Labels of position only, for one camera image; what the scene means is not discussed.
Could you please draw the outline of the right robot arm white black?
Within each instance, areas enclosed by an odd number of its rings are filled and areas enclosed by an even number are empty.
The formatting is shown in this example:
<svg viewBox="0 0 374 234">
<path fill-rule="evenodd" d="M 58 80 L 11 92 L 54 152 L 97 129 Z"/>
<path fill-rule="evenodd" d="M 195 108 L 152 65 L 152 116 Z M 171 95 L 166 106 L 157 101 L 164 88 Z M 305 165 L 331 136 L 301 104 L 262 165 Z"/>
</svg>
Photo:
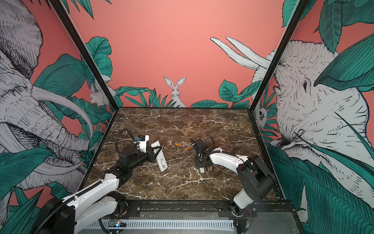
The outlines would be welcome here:
<svg viewBox="0 0 374 234">
<path fill-rule="evenodd" d="M 262 201 L 276 185 L 274 174 L 258 155 L 240 156 L 215 145 L 208 146 L 202 139 L 190 141 L 196 153 L 195 166 L 201 172 L 218 165 L 238 175 L 243 188 L 230 200 L 234 216 L 241 216 L 250 204 Z"/>
</svg>

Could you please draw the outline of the white remote control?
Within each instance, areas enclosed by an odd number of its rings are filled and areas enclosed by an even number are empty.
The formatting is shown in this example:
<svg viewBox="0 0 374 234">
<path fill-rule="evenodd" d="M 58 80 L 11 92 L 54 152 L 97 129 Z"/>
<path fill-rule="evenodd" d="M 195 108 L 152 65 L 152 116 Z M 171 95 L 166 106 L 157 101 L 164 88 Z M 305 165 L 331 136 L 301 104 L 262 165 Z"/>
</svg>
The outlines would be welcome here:
<svg viewBox="0 0 374 234">
<path fill-rule="evenodd" d="M 167 161 L 165 159 L 164 153 L 163 153 L 163 147 L 161 146 L 160 142 L 156 141 L 152 143 L 151 148 L 155 155 L 155 159 L 157 161 L 160 171 L 161 172 L 166 171 L 168 169 L 168 165 L 167 165 Z"/>
</svg>

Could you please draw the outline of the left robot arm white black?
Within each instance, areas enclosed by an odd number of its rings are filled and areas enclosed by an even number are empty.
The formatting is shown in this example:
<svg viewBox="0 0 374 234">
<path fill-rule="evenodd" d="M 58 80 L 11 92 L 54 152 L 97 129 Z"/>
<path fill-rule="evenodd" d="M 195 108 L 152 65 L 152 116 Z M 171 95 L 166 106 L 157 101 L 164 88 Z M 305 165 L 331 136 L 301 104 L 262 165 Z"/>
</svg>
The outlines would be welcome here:
<svg viewBox="0 0 374 234">
<path fill-rule="evenodd" d="M 133 170 L 161 158 L 162 146 L 143 150 L 128 145 L 119 153 L 114 166 L 95 183 L 62 199 L 51 199 L 41 210 L 33 234 L 77 234 L 93 222 L 128 211 L 127 199 L 117 192 L 132 176 Z"/>
</svg>

